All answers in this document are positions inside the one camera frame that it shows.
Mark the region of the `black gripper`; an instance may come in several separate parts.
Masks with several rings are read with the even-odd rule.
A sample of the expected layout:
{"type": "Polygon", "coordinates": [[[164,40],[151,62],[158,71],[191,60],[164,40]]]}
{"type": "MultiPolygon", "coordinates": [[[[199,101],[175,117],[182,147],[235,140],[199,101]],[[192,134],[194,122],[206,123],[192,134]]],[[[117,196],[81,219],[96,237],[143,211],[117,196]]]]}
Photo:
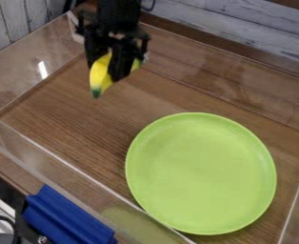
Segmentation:
{"type": "Polygon", "coordinates": [[[115,82],[131,74],[134,61],[148,52],[150,35],[139,26],[143,0],[96,0],[96,10],[81,10],[76,33],[84,37],[88,67],[111,50],[108,72],[115,82]]]}

